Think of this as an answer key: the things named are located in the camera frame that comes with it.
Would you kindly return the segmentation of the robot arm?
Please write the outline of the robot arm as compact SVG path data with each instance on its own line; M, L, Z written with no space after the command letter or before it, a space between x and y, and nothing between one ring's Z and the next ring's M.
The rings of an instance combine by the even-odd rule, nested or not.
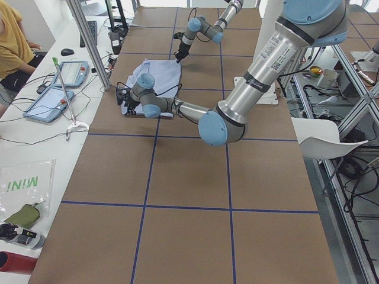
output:
M187 28L184 32L177 32L174 34L173 38L180 40L179 49L174 53L177 63L189 55L190 48L198 33L201 33L216 44L219 44L222 41L224 30L243 8L244 3L243 0L226 2L228 3L227 8L213 25L208 23L204 16L199 15L188 20Z
M123 115L140 114L157 118L174 114L198 126L201 139L211 146L241 140L247 129L248 113L270 92L274 82L300 51L343 42L347 35L347 1L283 1L268 37L242 76L235 77L229 95L207 108L178 98L178 77L169 77L169 88L156 92L158 79L148 62L141 64L116 100Z

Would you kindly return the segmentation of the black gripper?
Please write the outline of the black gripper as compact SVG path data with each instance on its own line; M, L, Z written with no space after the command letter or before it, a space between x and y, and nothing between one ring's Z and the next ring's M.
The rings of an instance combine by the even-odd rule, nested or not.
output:
M189 55L191 46L192 44L187 44L185 42L179 44L179 49L174 53L177 63Z
M123 98L123 115L136 115L136 107L140 105L139 101L135 101L130 94L124 95Z

